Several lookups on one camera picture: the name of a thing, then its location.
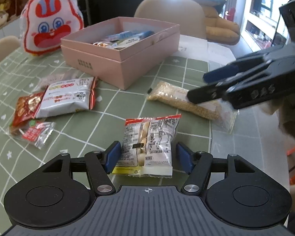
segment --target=chair backrest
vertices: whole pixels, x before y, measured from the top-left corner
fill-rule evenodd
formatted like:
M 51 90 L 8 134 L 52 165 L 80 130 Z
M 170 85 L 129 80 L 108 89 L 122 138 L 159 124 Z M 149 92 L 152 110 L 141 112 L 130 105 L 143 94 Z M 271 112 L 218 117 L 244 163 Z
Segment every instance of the chair backrest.
M 206 39 L 205 15 L 192 0 L 144 0 L 134 17 L 179 24 L 181 34 Z
M 20 46 L 21 43 L 15 36 L 6 36 L 0 39 L 0 62 Z

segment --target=blue cartoon eye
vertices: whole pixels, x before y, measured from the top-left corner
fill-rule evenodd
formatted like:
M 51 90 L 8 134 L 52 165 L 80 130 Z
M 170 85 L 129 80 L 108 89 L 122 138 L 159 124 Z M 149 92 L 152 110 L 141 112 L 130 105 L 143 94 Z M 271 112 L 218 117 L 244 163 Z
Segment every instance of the blue cartoon eye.
M 42 22 L 38 26 L 38 32 L 39 33 L 47 33 L 49 32 L 49 25 L 47 22 Z
M 53 21 L 53 28 L 58 29 L 59 27 L 64 25 L 64 20 L 62 18 L 55 18 Z

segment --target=plush toy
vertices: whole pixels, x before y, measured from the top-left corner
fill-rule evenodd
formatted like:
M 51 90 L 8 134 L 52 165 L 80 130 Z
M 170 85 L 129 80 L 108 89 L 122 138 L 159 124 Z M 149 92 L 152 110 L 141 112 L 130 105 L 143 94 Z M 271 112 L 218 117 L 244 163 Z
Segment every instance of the plush toy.
M 25 51 L 42 55 L 60 48 L 60 39 L 84 27 L 77 0 L 29 0 L 21 13 Z

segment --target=grid pattern tablecloth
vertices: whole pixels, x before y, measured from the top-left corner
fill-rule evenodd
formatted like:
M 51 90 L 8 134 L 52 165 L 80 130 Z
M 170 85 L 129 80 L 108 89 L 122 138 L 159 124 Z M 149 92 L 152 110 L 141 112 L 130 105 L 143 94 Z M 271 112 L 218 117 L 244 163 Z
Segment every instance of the grid pattern tablecloth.
M 182 118 L 172 146 L 177 141 L 183 141 L 194 151 L 210 150 L 211 126 L 208 120 L 158 101 L 146 100 L 147 90 L 159 80 L 186 89 L 204 84 L 201 80 L 203 73 L 208 71 L 208 63 L 179 56 L 165 59 L 126 91 L 99 82 L 96 96 L 100 98 L 93 111 L 48 119 L 55 121 L 56 127 L 42 150 L 6 135 L 5 130 L 13 118 L 17 99 L 31 94 L 40 78 L 69 70 L 76 69 L 65 64 L 61 51 L 49 56 L 32 57 L 18 49 L 0 63 L 0 234 L 11 225 L 3 207 L 4 195 L 8 189 L 59 153 L 68 152 L 71 157 L 82 157 L 90 151 L 105 150 L 114 140 L 122 141 L 127 118 L 181 113 Z M 81 71 L 78 76 L 89 77 Z M 174 157 L 173 153 L 174 171 L 171 179 L 109 177 L 117 189 L 123 184 L 181 187 L 187 175 L 180 170 Z M 74 179 L 88 187 L 86 175 L 77 173 Z

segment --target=pink box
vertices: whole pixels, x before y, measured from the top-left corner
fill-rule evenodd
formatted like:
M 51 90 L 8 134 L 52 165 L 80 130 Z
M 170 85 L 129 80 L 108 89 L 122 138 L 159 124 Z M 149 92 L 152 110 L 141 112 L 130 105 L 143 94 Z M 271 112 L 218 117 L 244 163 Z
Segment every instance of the pink box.
M 123 31 L 154 31 L 140 42 L 114 50 L 92 45 Z M 89 26 L 61 39 L 68 65 L 120 89 L 127 89 L 154 66 L 178 50 L 179 25 L 151 19 L 118 17 Z

